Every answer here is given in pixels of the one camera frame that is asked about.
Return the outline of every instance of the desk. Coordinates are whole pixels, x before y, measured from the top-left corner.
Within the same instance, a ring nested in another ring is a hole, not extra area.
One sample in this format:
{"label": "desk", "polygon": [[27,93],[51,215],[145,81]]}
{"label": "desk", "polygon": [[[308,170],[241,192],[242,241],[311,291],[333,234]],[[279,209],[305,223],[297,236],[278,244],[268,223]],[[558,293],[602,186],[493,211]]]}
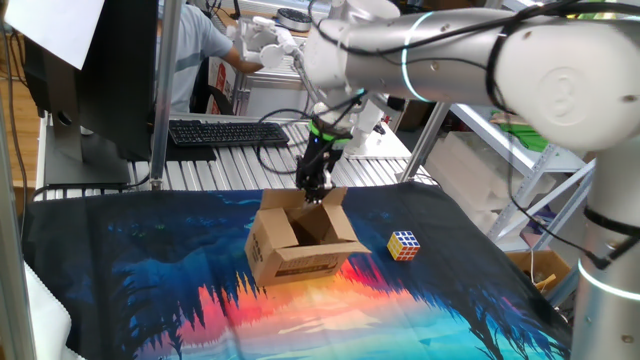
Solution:
{"label": "desk", "polygon": [[[210,115],[173,115],[172,119],[203,120],[206,122],[251,122],[257,118],[237,116]],[[304,154],[306,139],[309,134],[306,122],[298,122],[285,127],[291,139],[290,144],[304,143],[300,146],[288,148],[266,148],[262,152],[266,164],[278,170],[294,170],[295,158]],[[395,137],[391,131],[387,135]],[[40,146],[38,149],[38,169],[36,187],[44,186],[44,164],[46,162],[46,121],[40,128]],[[258,190],[266,188],[295,188],[294,175],[276,175],[260,166],[253,148],[248,146],[220,147],[215,149],[217,161],[168,161],[164,173],[165,190],[211,191],[211,190]],[[396,184],[395,174],[402,172],[407,166],[406,160],[348,160],[341,159],[333,172],[333,180],[337,186],[363,187]],[[149,174],[149,163],[129,163],[131,183],[135,184]],[[417,181],[430,184],[421,169],[422,176]],[[149,184],[144,184],[132,191],[150,190]],[[117,191],[105,189],[55,190],[47,191],[44,196],[36,200],[50,200],[94,196],[115,193]]]}

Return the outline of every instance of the open cardboard box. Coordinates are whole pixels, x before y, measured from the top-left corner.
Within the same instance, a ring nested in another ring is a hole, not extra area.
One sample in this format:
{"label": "open cardboard box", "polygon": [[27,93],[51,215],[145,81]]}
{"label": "open cardboard box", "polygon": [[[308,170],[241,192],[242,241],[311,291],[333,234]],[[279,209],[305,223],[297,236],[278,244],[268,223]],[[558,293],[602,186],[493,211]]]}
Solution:
{"label": "open cardboard box", "polygon": [[[509,252],[506,255],[523,272],[531,272],[531,252]],[[553,290],[569,274],[571,268],[555,251],[544,250],[533,252],[533,272],[541,273],[546,279],[552,274],[556,279],[544,287],[543,293]]]}
{"label": "open cardboard box", "polygon": [[342,209],[346,192],[334,189],[321,205],[308,205],[304,191],[264,191],[245,245],[258,286],[330,276],[349,255],[370,253]]}

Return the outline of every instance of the keyboard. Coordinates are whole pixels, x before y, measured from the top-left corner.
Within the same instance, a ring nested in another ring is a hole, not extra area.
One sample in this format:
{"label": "keyboard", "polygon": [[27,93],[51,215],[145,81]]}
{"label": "keyboard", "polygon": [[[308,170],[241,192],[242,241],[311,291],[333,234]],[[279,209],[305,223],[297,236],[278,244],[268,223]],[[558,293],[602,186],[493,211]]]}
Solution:
{"label": "keyboard", "polygon": [[286,146],[289,137],[274,123],[202,123],[169,121],[169,134],[177,146]]}

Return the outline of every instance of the green object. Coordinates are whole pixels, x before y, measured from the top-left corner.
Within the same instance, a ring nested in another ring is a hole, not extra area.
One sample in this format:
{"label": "green object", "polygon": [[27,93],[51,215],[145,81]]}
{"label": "green object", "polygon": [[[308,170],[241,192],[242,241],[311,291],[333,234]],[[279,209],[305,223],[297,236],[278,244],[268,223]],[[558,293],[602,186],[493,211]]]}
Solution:
{"label": "green object", "polygon": [[336,144],[346,144],[351,139],[336,139],[333,135],[328,135],[325,133],[321,133],[320,130],[315,126],[313,121],[309,121],[309,131],[311,131],[315,136],[322,138],[324,141],[333,141]]}
{"label": "green object", "polygon": [[500,129],[517,137],[522,146],[531,151],[543,152],[549,145],[549,141],[529,125],[500,124]]}

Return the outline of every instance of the rubik's cube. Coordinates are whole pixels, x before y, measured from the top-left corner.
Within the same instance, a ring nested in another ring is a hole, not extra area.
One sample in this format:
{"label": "rubik's cube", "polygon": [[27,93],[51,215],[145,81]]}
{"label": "rubik's cube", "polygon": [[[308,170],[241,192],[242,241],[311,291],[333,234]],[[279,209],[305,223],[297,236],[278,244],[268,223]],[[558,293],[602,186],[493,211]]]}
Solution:
{"label": "rubik's cube", "polygon": [[411,231],[396,231],[391,235],[387,248],[395,261],[410,261],[420,250],[420,244]]}

